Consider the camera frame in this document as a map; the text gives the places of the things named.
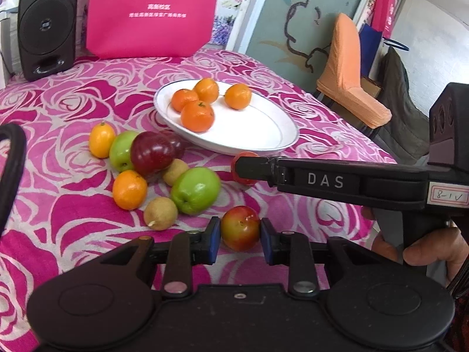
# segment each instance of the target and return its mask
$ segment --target white plate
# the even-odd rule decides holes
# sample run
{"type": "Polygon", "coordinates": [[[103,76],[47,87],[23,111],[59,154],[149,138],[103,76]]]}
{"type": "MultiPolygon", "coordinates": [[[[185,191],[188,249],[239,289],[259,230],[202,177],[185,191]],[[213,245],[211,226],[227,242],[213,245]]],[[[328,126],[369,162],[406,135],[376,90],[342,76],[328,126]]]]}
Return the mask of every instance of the white plate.
{"type": "Polygon", "coordinates": [[[273,155],[296,143],[299,130],[293,120],[275,103],[252,92],[244,110],[229,108],[223,99],[229,83],[217,82],[220,97],[212,104],[215,122],[207,132],[195,133],[182,127],[180,114],[171,107],[173,94],[193,89],[199,79],[168,83],[156,92],[154,104],[164,122],[188,141],[208,150],[237,155],[250,150],[259,156],[273,155]]]}

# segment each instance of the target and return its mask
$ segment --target table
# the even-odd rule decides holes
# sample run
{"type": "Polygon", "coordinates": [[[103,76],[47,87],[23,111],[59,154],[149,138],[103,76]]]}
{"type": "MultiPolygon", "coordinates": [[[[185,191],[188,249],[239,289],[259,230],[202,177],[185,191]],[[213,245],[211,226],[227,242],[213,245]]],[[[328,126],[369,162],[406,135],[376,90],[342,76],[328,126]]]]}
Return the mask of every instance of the table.
{"type": "MultiPolygon", "coordinates": [[[[18,78],[0,91],[0,120],[22,125],[28,150],[23,180],[6,231],[0,239],[0,347],[29,352],[37,345],[26,320],[26,303],[35,287],[61,272],[142,235],[157,242],[182,230],[203,229],[212,216],[248,205],[269,217],[277,230],[294,230],[311,240],[343,236],[363,244],[372,222],[360,208],[311,197],[278,193],[260,182],[246,189],[232,181],[231,157],[196,146],[185,161],[216,171],[222,191],[215,205],[198,217],[180,215],[164,232],[145,227],[142,210],[124,211],[113,202],[116,173],[108,160],[88,151],[94,125],[106,121],[117,132],[163,128],[153,107],[155,91],[180,79],[212,77],[244,82],[280,105],[300,128],[300,138],[284,156],[393,163],[368,138],[266,66],[245,55],[201,50],[193,57],[98,60],[84,57],[59,75],[25,83],[18,78]]],[[[8,144],[0,144],[5,162],[8,144]]],[[[147,201],[168,196],[163,182],[151,186],[147,201]]],[[[286,282],[285,267],[268,267],[260,246],[248,253],[220,247],[217,263],[194,268],[195,284],[286,282]]],[[[325,277],[320,277],[326,284],[325,277]]],[[[155,286],[161,282],[157,274],[155,286]]]]}

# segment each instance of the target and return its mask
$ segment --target pink tote bag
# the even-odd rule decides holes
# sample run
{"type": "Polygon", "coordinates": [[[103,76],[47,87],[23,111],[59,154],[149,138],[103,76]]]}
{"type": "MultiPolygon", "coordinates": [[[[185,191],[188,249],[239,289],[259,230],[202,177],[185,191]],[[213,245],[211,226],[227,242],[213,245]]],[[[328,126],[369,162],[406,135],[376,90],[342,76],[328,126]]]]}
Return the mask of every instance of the pink tote bag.
{"type": "Polygon", "coordinates": [[[390,38],[394,25],[396,0],[376,0],[371,27],[383,32],[383,37],[390,38]]]}
{"type": "Polygon", "coordinates": [[[86,47],[101,58],[189,57],[208,43],[216,0],[90,0],[86,47]]]}

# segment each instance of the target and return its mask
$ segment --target handwritten label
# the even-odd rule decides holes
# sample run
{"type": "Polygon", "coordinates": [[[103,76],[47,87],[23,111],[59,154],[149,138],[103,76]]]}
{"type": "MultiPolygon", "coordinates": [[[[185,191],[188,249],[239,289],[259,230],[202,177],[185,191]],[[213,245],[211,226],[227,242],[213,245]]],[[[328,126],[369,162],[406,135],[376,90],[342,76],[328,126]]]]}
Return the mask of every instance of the handwritten label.
{"type": "Polygon", "coordinates": [[[430,182],[427,203],[441,207],[469,208],[469,187],[444,182],[430,182]]]}

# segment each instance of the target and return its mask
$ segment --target orange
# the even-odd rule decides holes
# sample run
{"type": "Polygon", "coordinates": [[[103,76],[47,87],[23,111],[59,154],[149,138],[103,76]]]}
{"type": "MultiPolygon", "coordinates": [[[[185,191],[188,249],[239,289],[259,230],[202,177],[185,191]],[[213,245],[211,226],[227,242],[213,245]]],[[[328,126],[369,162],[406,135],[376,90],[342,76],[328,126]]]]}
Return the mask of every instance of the orange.
{"type": "Polygon", "coordinates": [[[212,127],[215,113],[212,107],[201,100],[187,103],[181,112],[182,125],[194,132],[205,132],[212,127]]]}
{"type": "Polygon", "coordinates": [[[144,203],[147,193],[145,179],[135,171],[124,171],[113,184],[113,199],[119,208],[137,209],[144,203]]]}
{"type": "Polygon", "coordinates": [[[199,99],[205,103],[213,103],[218,99],[220,90],[218,84],[212,78],[203,78],[194,87],[199,99]]]}
{"type": "Polygon", "coordinates": [[[199,100],[194,90],[181,89],[177,90],[171,98],[171,105],[177,112],[181,112],[186,103],[199,100]]]}
{"type": "Polygon", "coordinates": [[[90,133],[90,152],[94,157],[107,158],[109,150],[116,138],[113,128],[107,123],[100,123],[93,127],[90,133]]]}
{"type": "Polygon", "coordinates": [[[251,103],[252,92],[244,83],[236,83],[225,93],[225,103],[235,110],[242,110],[251,103]]]}

